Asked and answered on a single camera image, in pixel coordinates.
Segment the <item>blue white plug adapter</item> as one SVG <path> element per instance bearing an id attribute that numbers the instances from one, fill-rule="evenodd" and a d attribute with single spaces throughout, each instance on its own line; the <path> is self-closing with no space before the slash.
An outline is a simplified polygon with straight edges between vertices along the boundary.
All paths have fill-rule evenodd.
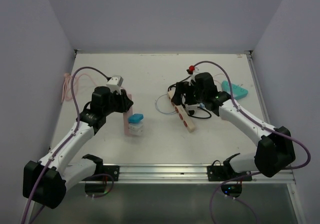
<path id="1" fill-rule="evenodd" d="M 141 113 L 135 113 L 127 118 L 128 122 L 131 124 L 138 124 L 144 119 L 144 115 Z"/>

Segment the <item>light blue plug adapter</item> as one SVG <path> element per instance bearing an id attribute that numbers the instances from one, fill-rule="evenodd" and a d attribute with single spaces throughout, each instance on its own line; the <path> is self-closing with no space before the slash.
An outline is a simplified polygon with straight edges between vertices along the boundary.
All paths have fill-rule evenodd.
<path id="1" fill-rule="evenodd" d="M 198 105 L 198 107 L 201 108 L 201 109 L 204 109 L 204 110 L 206 109 L 206 107 L 205 107 L 205 105 L 204 105 L 203 103 L 200 103 L 200 104 Z"/>

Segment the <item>beige power strip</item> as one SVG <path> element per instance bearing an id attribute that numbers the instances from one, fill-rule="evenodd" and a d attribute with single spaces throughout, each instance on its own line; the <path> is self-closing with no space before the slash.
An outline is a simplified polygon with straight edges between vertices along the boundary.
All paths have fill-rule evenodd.
<path id="1" fill-rule="evenodd" d="M 182 105 L 175 105 L 172 101 L 172 98 L 174 96 L 174 91 L 173 90 L 167 91 L 167 96 L 168 96 L 172 106 L 174 107 L 175 111 L 178 113 L 180 120 L 183 122 L 184 126 L 188 130 L 188 132 L 189 133 L 194 132 L 196 129 L 196 126 L 193 123 L 193 121 L 191 120 L 191 118 L 188 116 L 188 114 L 185 111 L 185 109 L 183 108 L 183 106 Z"/>

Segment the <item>teal triangular power socket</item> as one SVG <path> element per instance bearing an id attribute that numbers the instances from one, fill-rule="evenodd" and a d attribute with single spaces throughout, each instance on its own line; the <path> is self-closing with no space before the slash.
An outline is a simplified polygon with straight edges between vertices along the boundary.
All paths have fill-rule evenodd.
<path id="1" fill-rule="evenodd" d="M 231 84 L 231 87 L 232 87 L 232 93 L 233 93 L 233 97 L 235 100 L 240 100 L 240 99 L 243 99 L 245 98 L 247 95 L 248 95 L 248 90 L 245 89 L 245 88 L 242 88 L 241 86 L 239 85 L 235 85 L 235 84 Z M 230 94 L 230 85 L 229 85 L 229 82 L 227 80 L 224 80 L 222 83 L 221 83 L 221 89 L 222 91 L 224 92 L 227 92 L 228 94 Z"/>

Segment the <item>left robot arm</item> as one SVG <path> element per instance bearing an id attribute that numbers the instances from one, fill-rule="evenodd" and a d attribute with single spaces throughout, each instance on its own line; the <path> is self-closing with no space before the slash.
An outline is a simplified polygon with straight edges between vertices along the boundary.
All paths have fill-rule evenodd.
<path id="1" fill-rule="evenodd" d="M 55 209 L 67 191 L 85 179 L 102 180 L 106 175 L 103 160 L 92 154 L 71 163 L 79 150 L 106 123 L 112 113 L 126 113 L 133 101 L 125 89 L 107 86 L 94 89 L 91 101 L 79 113 L 76 122 L 61 142 L 39 161 L 29 161 L 23 170 L 22 194 L 25 198 Z"/>

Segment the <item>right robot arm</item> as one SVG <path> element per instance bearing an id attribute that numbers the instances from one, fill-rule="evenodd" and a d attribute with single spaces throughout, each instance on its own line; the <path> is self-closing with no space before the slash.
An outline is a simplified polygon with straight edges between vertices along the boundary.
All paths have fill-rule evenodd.
<path id="1" fill-rule="evenodd" d="M 232 123 L 256 146 L 253 153 L 236 153 L 223 161 L 215 173 L 235 180 L 241 173 L 257 171 L 271 178 L 295 160 L 290 131 L 284 126 L 275 128 L 242 109 L 225 91 L 219 91 L 208 72 L 194 75 L 190 81 L 175 84 L 171 99 L 176 106 L 203 104 L 224 121 Z"/>

